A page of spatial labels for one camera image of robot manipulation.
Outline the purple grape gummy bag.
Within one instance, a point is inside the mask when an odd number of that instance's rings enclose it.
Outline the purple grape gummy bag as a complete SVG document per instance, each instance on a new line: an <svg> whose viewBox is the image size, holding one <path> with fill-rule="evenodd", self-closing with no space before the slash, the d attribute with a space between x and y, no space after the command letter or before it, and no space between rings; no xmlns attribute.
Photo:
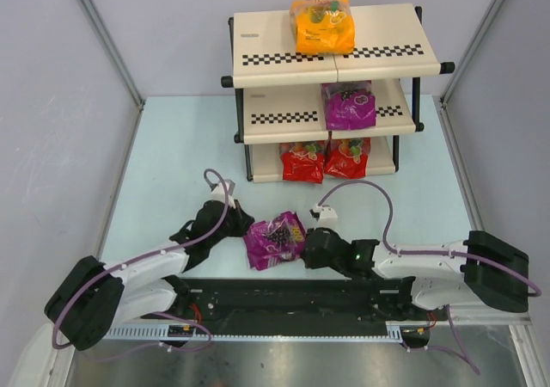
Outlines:
<svg viewBox="0 0 550 387"><path fill-rule="evenodd" d="M300 258L305 240L300 218L290 211L251 225L243 237L249 266L258 271Z"/></svg>
<svg viewBox="0 0 550 387"><path fill-rule="evenodd" d="M376 97L370 80L323 83L321 98L330 131L361 130L376 125Z"/></svg>

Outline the red fruit gummy bag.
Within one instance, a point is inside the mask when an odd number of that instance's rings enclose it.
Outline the red fruit gummy bag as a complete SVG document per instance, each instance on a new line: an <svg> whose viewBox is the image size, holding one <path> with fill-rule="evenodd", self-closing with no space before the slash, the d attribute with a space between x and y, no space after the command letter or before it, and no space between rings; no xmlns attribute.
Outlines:
<svg viewBox="0 0 550 387"><path fill-rule="evenodd" d="M350 180L364 178L370 146L369 138L331 139L327 147L324 173Z"/></svg>
<svg viewBox="0 0 550 387"><path fill-rule="evenodd" d="M282 143L278 151L284 181L322 184L326 155L324 140Z"/></svg>

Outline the orange mango gummy bag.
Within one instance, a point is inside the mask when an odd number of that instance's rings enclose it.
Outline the orange mango gummy bag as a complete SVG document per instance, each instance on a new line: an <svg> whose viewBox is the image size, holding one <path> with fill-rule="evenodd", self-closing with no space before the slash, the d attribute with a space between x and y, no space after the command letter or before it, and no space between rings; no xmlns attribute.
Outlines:
<svg viewBox="0 0 550 387"><path fill-rule="evenodd" d="M302 54L350 54L355 23L350 0L294 0L290 24L296 50Z"/></svg>

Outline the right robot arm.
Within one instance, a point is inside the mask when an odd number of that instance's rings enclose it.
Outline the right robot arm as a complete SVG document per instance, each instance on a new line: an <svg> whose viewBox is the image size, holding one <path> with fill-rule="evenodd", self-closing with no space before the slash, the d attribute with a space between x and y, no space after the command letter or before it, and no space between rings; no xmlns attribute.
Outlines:
<svg viewBox="0 0 550 387"><path fill-rule="evenodd" d="M431 249L388 249L376 239L347 242L316 228L307 235L302 259L309 269L329 267L366 285L399 281L405 301L422 310L476 301L509 313L529 309L528 256L482 230Z"/></svg>

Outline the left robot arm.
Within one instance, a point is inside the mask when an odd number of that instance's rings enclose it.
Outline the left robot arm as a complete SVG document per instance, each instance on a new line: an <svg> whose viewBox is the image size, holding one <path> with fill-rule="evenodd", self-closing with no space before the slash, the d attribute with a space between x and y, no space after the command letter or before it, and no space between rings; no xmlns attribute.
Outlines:
<svg viewBox="0 0 550 387"><path fill-rule="evenodd" d="M205 261L227 237L244 237L254 218L235 202L206 201L168 243L148 258L120 266L89 255L79 260L46 303L44 313L78 351L97 344L111 328L170 310L188 300L178 274Z"/></svg>

